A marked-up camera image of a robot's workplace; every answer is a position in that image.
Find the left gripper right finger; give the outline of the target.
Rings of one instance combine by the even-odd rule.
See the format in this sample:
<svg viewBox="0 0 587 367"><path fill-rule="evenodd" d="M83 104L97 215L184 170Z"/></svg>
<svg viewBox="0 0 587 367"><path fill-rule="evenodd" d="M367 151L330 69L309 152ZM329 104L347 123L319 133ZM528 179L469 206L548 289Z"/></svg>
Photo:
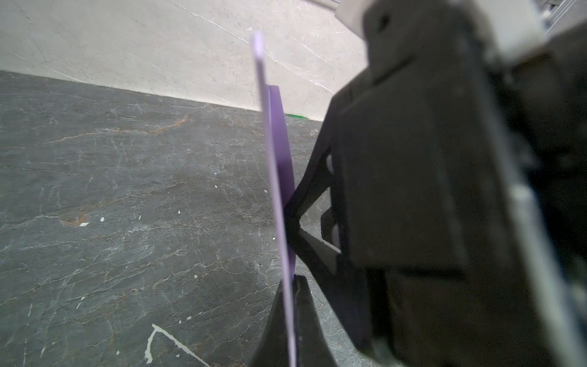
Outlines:
<svg viewBox="0 0 587 367"><path fill-rule="evenodd" d="M336 367L304 276L295 275L293 279L293 302L297 366Z"/></svg>

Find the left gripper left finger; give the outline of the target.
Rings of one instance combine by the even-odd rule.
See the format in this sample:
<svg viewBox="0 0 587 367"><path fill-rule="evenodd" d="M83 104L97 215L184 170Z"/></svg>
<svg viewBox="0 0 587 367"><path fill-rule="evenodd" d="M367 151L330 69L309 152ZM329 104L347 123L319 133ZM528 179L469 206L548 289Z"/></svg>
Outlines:
<svg viewBox="0 0 587 367"><path fill-rule="evenodd" d="M267 324L249 365L251 367L289 366L282 282L278 285Z"/></svg>

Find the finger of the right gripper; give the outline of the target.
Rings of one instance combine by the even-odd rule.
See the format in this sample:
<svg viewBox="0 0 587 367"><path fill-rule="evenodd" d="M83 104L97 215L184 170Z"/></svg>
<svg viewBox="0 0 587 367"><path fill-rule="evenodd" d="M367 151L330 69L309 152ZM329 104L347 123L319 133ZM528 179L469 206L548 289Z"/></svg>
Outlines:
<svg viewBox="0 0 587 367"><path fill-rule="evenodd" d="M287 242L312 273L350 339L367 338L367 279L341 252L286 221Z"/></svg>

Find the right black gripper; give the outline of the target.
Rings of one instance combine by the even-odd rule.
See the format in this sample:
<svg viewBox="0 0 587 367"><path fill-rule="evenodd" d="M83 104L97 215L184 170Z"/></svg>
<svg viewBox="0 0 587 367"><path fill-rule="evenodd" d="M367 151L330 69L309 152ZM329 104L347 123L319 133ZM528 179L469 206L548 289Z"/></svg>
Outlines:
<svg viewBox="0 0 587 367"><path fill-rule="evenodd" d="M344 1L368 67L336 117L380 365L586 364L586 4ZM328 114L284 209L330 191Z"/></svg>

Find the purple envelope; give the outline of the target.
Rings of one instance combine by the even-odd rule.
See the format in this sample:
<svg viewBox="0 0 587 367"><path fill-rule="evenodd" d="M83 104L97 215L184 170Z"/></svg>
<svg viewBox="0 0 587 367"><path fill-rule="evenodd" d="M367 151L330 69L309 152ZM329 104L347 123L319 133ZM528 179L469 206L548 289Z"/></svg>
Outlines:
<svg viewBox="0 0 587 367"><path fill-rule="evenodd" d="M275 219L276 240L281 261L282 301L287 346L287 365L297 364L297 347L294 328L293 282L295 275L295 255L287 244L284 205L295 190L293 164L290 153L284 108L279 87L269 85L265 77L263 33L252 34L252 52L258 78L261 100L262 121L264 125L265 152L268 180L271 188L271 201Z"/></svg>

